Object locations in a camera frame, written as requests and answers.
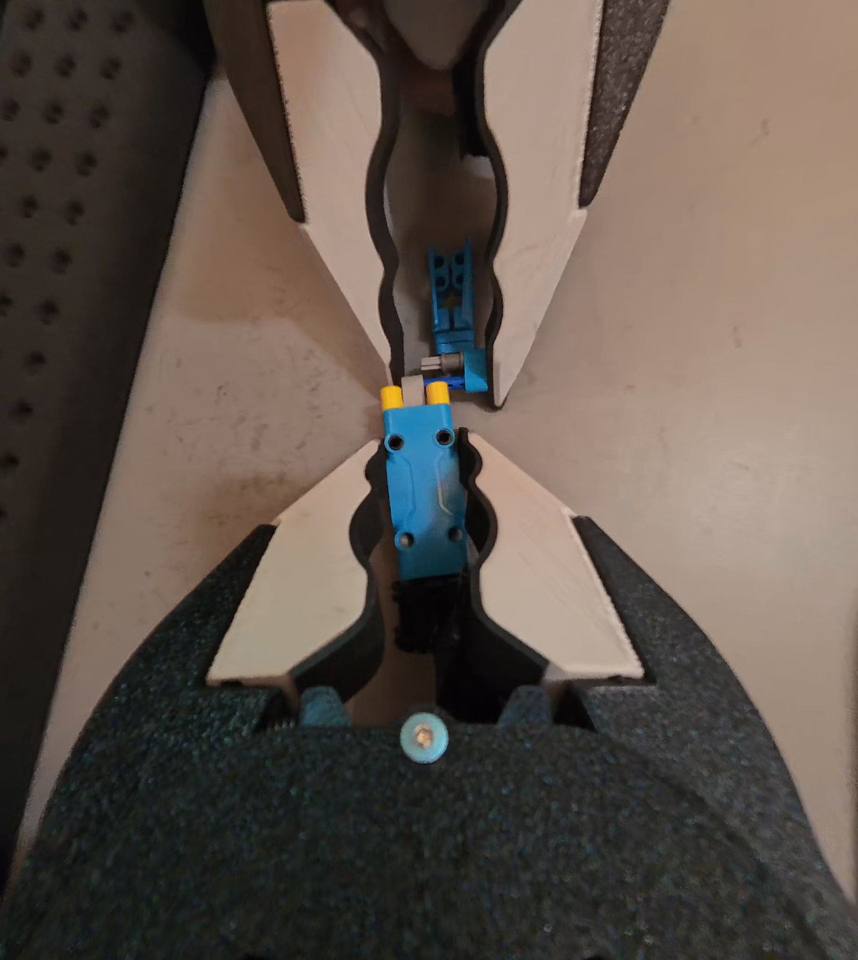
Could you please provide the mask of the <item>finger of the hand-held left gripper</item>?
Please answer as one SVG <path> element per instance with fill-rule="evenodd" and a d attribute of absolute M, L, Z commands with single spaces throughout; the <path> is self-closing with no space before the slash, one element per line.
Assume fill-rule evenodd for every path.
<path fill-rule="evenodd" d="M 387 168 L 400 126 L 395 69 L 372 30 L 329 2 L 269 2 L 267 23 L 302 200 L 303 231 L 382 361 L 404 375 L 399 253 Z"/>
<path fill-rule="evenodd" d="M 492 403 L 505 404 L 579 239 L 579 192 L 603 16 L 598 1 L 524 1 L 482 63 L 483 117 L 500 162 L 492 266 L 500 294 L 488 348 Z"/>

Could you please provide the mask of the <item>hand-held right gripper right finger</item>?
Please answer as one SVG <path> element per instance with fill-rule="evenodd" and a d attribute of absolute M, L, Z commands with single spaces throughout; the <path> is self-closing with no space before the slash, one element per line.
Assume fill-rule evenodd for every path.
<path fill-rule="evenodd" d="M 496 722 L 520 689 L 637 685 L 637 653 L 578 516 L 476 431 L 459 431 L 474 553 L 455 635 L 436 647 L 436 697 L 462 722 Z"/>

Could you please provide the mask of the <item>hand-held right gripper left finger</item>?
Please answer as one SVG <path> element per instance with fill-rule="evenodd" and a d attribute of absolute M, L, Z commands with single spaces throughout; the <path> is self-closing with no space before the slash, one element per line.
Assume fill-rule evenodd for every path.
<path fill-rule="evenodd" d="M 347 702 L 374 678 L 386 645 L 372 564 L 385 526 L 380 450 L 367 442 L 271 523 L 210 687 L 272 687 L 296 707 L 312 687 Z"/>

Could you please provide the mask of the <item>black wheel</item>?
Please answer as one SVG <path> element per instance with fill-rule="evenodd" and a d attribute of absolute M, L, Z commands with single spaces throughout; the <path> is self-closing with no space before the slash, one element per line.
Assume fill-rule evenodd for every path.
<path fill-rule="evenodd" d="M 395 645 L 407 654 L 434 654 L 461 639 L 464 573 L 399 580 L 391 586 L 398 612 Z"/>

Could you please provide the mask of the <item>small blue beam assembly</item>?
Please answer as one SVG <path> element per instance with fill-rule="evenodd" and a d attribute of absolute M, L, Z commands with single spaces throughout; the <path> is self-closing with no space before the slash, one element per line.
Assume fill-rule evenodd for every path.
<path fill-rule="evenodd" d="M 476 344 L 471 241 L 449 255 L 430 247 L 428 277 L 434 351 L 420 361 L 422 377 L 468 394 L 487 393 L 485 350 Z"/>

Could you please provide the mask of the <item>blue motor block yellow pins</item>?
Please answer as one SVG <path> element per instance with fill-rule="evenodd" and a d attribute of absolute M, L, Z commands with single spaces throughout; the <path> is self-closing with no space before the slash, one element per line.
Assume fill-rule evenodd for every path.
<path fill-rule="evenodd" d="M 444 380 L 405 376 L 381 390 L 386 474 L 403 583 L 458 575 L 468 562 L 466 494 Z"/>

